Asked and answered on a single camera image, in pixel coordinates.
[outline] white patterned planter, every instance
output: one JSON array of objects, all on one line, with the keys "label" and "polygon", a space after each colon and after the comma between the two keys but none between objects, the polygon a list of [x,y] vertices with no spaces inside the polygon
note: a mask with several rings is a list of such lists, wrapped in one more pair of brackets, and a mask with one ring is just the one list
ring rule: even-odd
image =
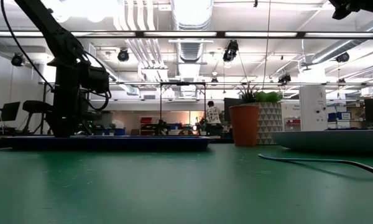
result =
[{"label": "white patterned planter", "polygon": [[250,103],[260,108],[257,145],[274,145],[271,133],[282,130],[282,107],[280,103]]}]

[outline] blue bin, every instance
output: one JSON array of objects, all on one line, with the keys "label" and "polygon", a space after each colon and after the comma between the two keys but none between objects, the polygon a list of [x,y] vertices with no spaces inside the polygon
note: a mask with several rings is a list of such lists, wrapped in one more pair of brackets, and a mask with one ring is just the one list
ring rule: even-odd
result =
[{"label": "blue bin", "polygon": [[125,128],[115,128],[114,130],[114,135],[115,136],[123,136],[126,134],[126,129]]},{"label": "blue bin", "polygon": [[105,135],[109,135],[109,129],[95,131],[95,132],[94,132],[94,135],[96,135],[96,136],[105,136]]}]

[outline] black stand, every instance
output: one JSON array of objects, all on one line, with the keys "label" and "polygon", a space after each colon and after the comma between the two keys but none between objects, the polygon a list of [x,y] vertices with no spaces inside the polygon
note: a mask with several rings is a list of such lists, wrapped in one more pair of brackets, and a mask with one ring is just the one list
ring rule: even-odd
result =
[{"label": "black stand", "polygon": [[53,111],[46,114],[46,120],[55,137],[68,138],[81,121],[79,73],[88,71],[63,65],[56,67]]}]

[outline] green table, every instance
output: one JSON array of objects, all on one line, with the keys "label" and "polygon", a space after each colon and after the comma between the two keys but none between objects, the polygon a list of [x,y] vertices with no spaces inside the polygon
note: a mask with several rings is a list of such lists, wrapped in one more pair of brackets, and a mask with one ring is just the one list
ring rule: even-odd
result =
[{"label": "green table", "polygon": [[281,147],[209,152],[0,152],[0,223],[373,223],[373,174],[266,161]]}]

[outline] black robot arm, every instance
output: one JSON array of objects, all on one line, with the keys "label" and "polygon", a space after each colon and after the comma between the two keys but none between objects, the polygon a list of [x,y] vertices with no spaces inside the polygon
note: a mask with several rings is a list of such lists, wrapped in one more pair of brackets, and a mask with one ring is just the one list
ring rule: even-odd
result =
[{"label": "black robot arm", "polygon": [[[26,16],[43,34],[53,53],[54,60],[48,63],[57,68],[55,76],[53,110],[46,114],[46,120],[56,137],[69,137],[82,120],[82,97],[84,92],[104,94],[108,104],[109,73],[103,67],[93,67],[79,40],[64,29],[51,15],[41,0],[15,0]],[[5,15],[4,0],[1,0]]]}]

